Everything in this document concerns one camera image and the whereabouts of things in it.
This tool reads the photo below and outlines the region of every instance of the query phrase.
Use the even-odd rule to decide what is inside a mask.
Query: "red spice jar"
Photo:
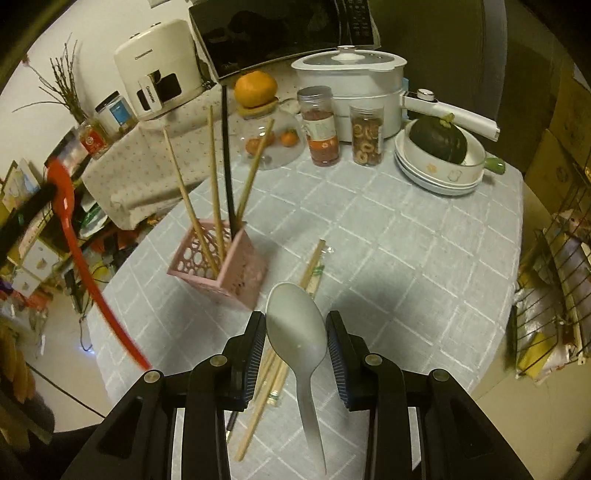
[[[319,167],[334,165],[340,160],[340,149],[330,87],[302,88],[297,92],[297,99],[300,103],[312,162]]]

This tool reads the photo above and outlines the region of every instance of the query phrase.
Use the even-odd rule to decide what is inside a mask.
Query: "table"
[[[384,161],[375,168],[354,164],[350,147],[343,147],[341,162],[332,168],[315,167],[306,153],[287,167],[258,173],[245,214],[252,242],[269,259],[257,309],[264,310],[275,283],[298,281],[318,239],[324,238],[332,253],[326,255],[316,297],[321,312],[340,310],[350,333],[361,335],[371,351],[401,368],[423,373],[445,368],[470,391],[493,359],[511,308],[521,243],[522,177],[507,166],[502,177],[485,174],[473,194],[439,197],[409,183],[392,149],[387,141]],[[245,166],[233,168],[235,198],[247,173]],[[198,216],[210,216],[209,182],[190,197]],[[184,206],[177,205],[104,291],[138,346],[165,374],[186,371],[221,352],[249,317],[214,304],[166,274],[189,225]],[[107,392],[117,402],[141,372],[96,308],[88,322]],[[266,409],[241,463],[232,456],[250,409],[238,417],[229,449],[233,478],[316,477],[295,393],[290,373],[280,406]],[[313,397],[327,478],[362,478],[368,415],[345,410],[328,356],[313,375]],[[409,414],[417,462],[417,421],[413,411]],[[182,418],[180,413],[175,475],[180,472]]]

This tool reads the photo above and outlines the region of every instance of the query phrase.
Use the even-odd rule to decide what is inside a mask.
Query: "plate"
[[[394,139],[395,152],[398,153],[400,160],[404,163],[404,166],[407,168],[407,170],[410,170],[411,172],[413,172],[416,177],[419,177],[429,183],[434,183],[440,187],[449,188],[449,189],[469,189],[469,188],[477,186],[482,181],[482,176],[484,175],[484,171],[481,172],[480,177],[475,182],[458,185],[457,183],[450,183],[450,182],[446,182],[446,181],[437,179],[437,178],[432,177],[431,175],[419,170],[417,167],[415,167],[412,164],[412,162],[410,162],[406,158],[406,156],[404,154],[404,135],[405,134],[406,134],[405,130],[402,129],[396,135],[396,137]]]
[[[432,193],[437,193],[439,195],[445,195],[448,197],[459,197],[461,195],[466,195],[468,193],[474,192],[474,190],[476,190],[476,188],[478,187],[478,185],[472,185],[469,187],[464,187],[464,188],[449,188],[449,187],[442,187],[441,185],[437,185],[435,183],[432,183],[430,181],[424,180],[421,177],[415,175],[411,170],[409,170],[405,164],[402,162],[400,156],[398,154],[394,155],[395,159],[396,159],[396,163],[398,164],[398,166],[400,167],[400,170],[402,170],[402,173],[404,173],[409,180],[411,180],[411,182],[419,185],[420,187],[424,188],[425,190],[428,190]]]

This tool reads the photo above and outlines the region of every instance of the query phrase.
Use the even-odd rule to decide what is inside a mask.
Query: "snack jar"
[[[297,92],[297,99],[312,162],[319,167],[336,164],[340,159],[340,148],[330,87],[302,88]]]
[[[351,105],[350,117],[355,163],[368,167],[379,165],[384,156],[384,107]]]

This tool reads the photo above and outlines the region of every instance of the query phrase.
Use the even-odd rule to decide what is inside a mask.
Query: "microwave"
[[[189,17],[217,80],[339,45],[379,48],[368,0],[193,0]]]

